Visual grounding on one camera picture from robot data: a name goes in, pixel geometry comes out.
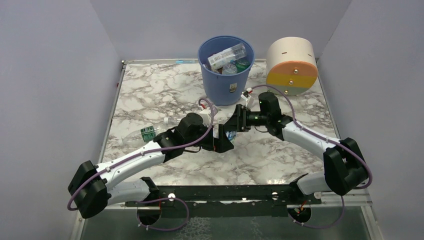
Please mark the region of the green floral label bottle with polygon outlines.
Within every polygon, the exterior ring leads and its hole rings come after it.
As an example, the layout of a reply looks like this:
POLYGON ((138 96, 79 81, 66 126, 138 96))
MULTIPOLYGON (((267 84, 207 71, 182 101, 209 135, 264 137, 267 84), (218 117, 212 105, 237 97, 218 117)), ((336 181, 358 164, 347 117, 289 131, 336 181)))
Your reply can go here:
POLYGON ((246 58, 238 59, 238 60, 235 62, 235 66, 236 66, 236 68, 237 68, 237 72, 238 72, 238 73, 241 73, 241 72, 243 72, 244 70, 248 69, 250 65, 251 65, 251 62, 250 62, 250 61, 248 61, 246 58))

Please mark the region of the clear bottle white green label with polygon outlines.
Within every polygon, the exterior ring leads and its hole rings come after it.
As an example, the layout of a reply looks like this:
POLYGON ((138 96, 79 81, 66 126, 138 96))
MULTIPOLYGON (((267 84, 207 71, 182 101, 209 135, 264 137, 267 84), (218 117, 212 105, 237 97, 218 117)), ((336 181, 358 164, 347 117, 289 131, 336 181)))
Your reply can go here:
POLYGON ((235 75, 238 73, 238 68, 234 63, 227 63, 222 67, 222 75, 235 75))

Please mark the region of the clear bottle dark green label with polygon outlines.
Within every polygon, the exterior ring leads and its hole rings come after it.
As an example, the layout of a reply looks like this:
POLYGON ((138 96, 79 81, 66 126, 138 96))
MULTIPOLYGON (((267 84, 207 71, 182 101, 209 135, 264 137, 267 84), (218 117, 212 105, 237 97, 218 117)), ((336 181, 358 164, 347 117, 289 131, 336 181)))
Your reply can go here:
POLYGON ((129 133, 118 141, 120 146, 139 148, 152 141, 167 129, 163 125, 149 125, 129 133))

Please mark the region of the upright-lying bottle blue white label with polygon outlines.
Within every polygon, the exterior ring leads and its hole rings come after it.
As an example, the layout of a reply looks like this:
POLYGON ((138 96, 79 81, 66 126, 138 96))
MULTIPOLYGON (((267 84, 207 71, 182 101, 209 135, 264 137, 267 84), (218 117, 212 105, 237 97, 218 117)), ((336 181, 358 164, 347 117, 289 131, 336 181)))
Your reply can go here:
POLYGON ((207 58, 208 65, 211 71, 221 69, 228 63, 236 62, 247 56, 245 45, 240 42, 232 47, 224 49, 218 53, 215 53, 207 58))

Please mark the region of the clear bottle white cap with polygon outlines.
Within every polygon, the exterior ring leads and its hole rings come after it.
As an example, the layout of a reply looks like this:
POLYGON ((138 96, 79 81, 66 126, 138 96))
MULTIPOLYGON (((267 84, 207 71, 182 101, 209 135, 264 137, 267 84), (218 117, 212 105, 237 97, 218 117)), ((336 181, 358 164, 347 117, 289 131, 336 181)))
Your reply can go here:
POLYGON ((163 123, 167 126, 177 126, 183 118, 183 116, 167 116, 163 119, 163 123))

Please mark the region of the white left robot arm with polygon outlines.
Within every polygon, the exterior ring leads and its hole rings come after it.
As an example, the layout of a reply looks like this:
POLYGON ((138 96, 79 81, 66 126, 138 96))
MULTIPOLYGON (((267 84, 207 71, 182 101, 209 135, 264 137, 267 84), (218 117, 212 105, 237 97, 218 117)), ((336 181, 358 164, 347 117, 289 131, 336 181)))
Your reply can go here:
POLYGON ((90 160, 81 163, 67 187, 71 195, 68 210, 78 211, 82 218, 88 219, 108 205, 125 201, 124 180, 179 157, 188 147, 216 153, 234 149, 222 124, 218 126, 218 136, 214 137, 212 125, 205 126, 199 114, 188 113, 178 125, 157 134, 132 153, 98 165, 90 160))

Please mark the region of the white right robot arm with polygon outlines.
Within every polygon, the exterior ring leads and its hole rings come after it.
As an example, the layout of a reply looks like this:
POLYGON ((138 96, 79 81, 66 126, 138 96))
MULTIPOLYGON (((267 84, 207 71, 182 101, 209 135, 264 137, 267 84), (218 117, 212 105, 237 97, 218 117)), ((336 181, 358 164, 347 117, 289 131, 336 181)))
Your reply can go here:
POLYGON ((295 196, 316 192, 344 196, 371 178, 355 140, 329 137, 301 125, 282 113, 279 100, 272 92, 261 93, 258 100, 259 111, 236 105, 223 128, 227 132, 247 132, 251 127, 265 127, 270 135, 295 144, 322 160, 323 171, 302 175, 289 184, 295 196))

